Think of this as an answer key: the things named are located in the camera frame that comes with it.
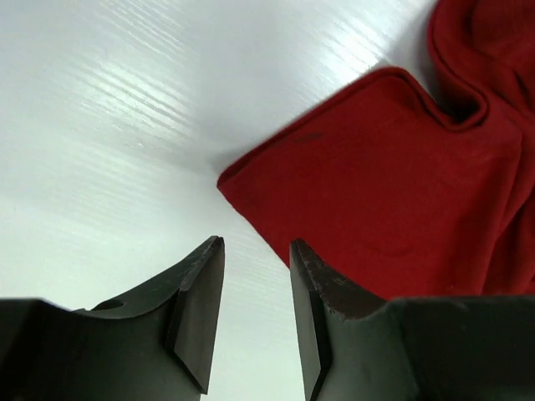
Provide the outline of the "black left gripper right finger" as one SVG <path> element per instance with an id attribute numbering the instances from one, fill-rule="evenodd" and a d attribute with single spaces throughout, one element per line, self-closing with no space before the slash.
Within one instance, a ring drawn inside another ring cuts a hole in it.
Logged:
<path id="1" fill-rule="evenodd" d="M 531 400 L 531 296 L 386 301 L 290 246 L 308 400 Z"/>

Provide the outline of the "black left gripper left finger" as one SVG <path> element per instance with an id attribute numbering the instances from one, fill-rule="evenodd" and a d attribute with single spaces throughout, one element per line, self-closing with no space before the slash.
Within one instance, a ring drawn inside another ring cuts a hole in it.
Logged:
<path id="1" fill-rule="evenodd" d="M 198 400 L 209 387 L 225 268 L 219 236 L 95 308 L 1 302 L 4 400 Z"/>

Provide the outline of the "red t-shirt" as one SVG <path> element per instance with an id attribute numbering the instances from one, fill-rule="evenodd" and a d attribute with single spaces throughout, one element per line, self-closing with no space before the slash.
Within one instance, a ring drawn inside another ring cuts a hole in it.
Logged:
<path id="1" fill-rule="evenodd" d="M 440 1 L 435 102 L 404 69 L 353 82 L 217 187 L 284 261 L 304 239 L 381 297 L 534 290 L 534 4 Z"/>

